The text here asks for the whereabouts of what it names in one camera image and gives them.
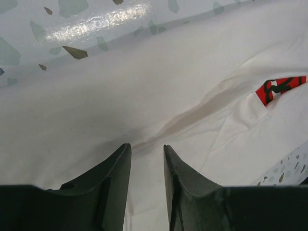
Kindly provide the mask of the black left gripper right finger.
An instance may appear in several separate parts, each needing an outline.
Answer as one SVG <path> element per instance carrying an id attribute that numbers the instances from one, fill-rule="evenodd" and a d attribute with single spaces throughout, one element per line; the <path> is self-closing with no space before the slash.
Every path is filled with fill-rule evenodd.
<path id="1" fill-rule="evenodd" d="M 164 146 L 171 231 L 305 231 L 308 187 L 222 187 Z"/>

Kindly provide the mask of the white Coca-Cola t-shirt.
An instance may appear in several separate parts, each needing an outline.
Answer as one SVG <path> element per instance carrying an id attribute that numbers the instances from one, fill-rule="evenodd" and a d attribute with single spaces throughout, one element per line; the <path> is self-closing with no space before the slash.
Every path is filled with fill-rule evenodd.
<path id="1" fill-rule="evenodd" d="M 170 231 L 165 145 L 222 187 L 308 186 L 307 1 L 1 1 L 0 186 L 123 144 L 122 231 Z"/>

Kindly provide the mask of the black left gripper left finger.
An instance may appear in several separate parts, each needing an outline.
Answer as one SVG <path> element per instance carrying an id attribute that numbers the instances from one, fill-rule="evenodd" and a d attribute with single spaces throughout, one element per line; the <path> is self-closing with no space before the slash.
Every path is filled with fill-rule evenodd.
<path id="1" fill-rule="evenodd" d="M 0 187 L 2 231 L 121 231 L 131 168 L 131 145 L 58 190 Z"/>

